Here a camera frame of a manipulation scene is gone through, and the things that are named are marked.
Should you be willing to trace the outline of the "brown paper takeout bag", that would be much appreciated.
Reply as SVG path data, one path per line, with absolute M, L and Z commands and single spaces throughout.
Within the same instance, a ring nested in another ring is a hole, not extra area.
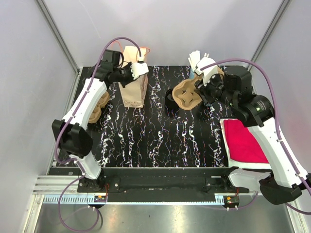
M 139 52 L 136 46 L 125 46 L 123 50 L 124 62 L 121 66 L 124 68 L 128 62 L 136 62 Z M 121 97 L 125 107 L 142 108 L 146 97 L 148 84 L 148 74 L 140 76 L 135 81 L 127 84 L 125 88 L 119 83 Z

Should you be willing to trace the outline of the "cardboard cup carrier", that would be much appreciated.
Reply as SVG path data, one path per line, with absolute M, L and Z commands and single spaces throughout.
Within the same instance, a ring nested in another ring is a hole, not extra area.
M 201 97 L 195 92 L 195 83 L 202 79 L 203 74 L 195 74 L 193 79 L 185 79 L 173 88 L 172 97 L 179 108 L 191 110 L 202 101 Z
M 95 106 L 95 108 L 94 108 L 94 110 L 93 110 L 93 112 L 92 112 L 92 114 L 91 114 L 91 116 L 90 116 L 90 118 L 88 120 L 88 122 L 90 124 L 94 124 L 94 123 L 96 123 L 99 120 L 99 118 L 100 118 L 100 116 L 102 114 L 102 108 L 104 108 L 107 105 L 109 100 L 110 100 L 110 95 L 109 95 L 108 92 L 105 92 L 101 96 L 99 101 L 97 102 L 97 104 L 96 104 L 96 106 Z

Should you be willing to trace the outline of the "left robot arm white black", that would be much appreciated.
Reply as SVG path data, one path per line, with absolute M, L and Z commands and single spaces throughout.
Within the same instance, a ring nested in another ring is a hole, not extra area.
M 99 177 L 101 168 L 92 154 L 93 140 L 87 126 L 101 97 L 112 83 L 128 84 L 132 81 L 131 63 L 122 67 L 124 55 L 120 51 L 106 50 L 93 74 L 85 80 L 83 89 L 71 109 L 61 120 L 54 120 L 52 131 L 56 140 L 55 159 L 60 164 L 74 162 L 82 175 L 89 179 L 88 187 L 94 192 L 104 189 L 105 180 Z

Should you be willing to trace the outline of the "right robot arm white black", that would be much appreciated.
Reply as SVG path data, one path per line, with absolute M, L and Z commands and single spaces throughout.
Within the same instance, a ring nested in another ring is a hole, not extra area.
M 282 137 L 276 109 L 262 95 L 253 92 L 252 75 L 243 66 L 232 66 L 224 73 L 217 66 L 197 69 L 202 80 L 195 83 L 204 103 L 219 101 L 229 107 L 235 117 L 251 133 L 266 156 L 271 172 L 255 172 L 234 168 L 221 179 L 221 188 L 232 192 L 237 187 L 261 192 L 272 204 L 288 204 L 311 186 L 311 175 L 301 166 Z

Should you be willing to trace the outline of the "light blue cup holder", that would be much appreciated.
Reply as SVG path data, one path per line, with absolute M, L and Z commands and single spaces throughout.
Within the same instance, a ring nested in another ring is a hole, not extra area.
M 190 72 L 189 72 L 189 78 L 190 79 L 194 79 L 195 78 L 196 73 L 194 72 L 194 70 L 191 68 Z

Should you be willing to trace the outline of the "black ribbed cup with lid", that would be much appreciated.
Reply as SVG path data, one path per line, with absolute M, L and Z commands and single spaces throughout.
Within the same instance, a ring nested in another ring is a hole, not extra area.
M 167 90 L 165 94 L 165 106 L 168 110 L 178 110 L 179 106 L 173 99 L 173 89 Z

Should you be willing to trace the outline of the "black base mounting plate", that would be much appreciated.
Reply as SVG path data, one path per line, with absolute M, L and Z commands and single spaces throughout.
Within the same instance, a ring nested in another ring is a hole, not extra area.
M 197 204 L 215 202 L 215 194 L 244 194 L 228 179 L 230 168 L 104 168 L 95 181 L 83 178 L 79 193 L 108 192 L 108 203 Z

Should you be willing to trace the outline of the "aluminium front rail frame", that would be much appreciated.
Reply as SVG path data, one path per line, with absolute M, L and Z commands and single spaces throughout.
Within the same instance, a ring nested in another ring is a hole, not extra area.
M 38 178 L 26 233 L 308 233 L 311 218 L 261 193 L 224 190 L 219 177 L 123 178 L 101 193 L 61 191 L 72 177 Z

